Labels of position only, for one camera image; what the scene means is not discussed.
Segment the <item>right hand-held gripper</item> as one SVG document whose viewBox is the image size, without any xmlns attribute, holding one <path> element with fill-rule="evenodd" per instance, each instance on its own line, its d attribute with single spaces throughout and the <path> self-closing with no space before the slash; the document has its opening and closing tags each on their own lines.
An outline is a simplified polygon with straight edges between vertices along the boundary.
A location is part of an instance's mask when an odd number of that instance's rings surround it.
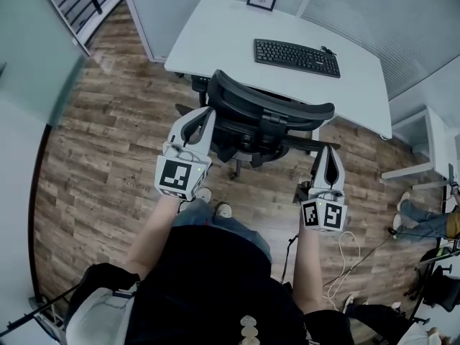
<svg viewBox="0 0 460 345">
<path fill-rule="evenodd" d="M 318 152 L 311 175 L 314 188 L 308 191 L 307 199 L 300 202 L 304 228 L 323 232 L 342 232 L 347 212 L 342 191 L 345 170 L 339 154 L 332 146 L 325 146 Z"/>
</svg>

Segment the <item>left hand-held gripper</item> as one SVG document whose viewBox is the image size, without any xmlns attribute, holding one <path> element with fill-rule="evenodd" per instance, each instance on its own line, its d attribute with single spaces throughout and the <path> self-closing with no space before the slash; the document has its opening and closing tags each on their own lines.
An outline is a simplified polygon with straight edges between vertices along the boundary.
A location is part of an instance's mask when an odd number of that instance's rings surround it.
<svg viewBox="0 0 460 345">
<path fill-rule="evenodd" d="M 208 155 L 216 122 L 209 106 L 192 110 L 172 126 L 157 158 L 155 188 L 164 196 L 192 201 L 212 164 Z M 195 145 L 195 150 L 181 145 Z"/>
</svg>

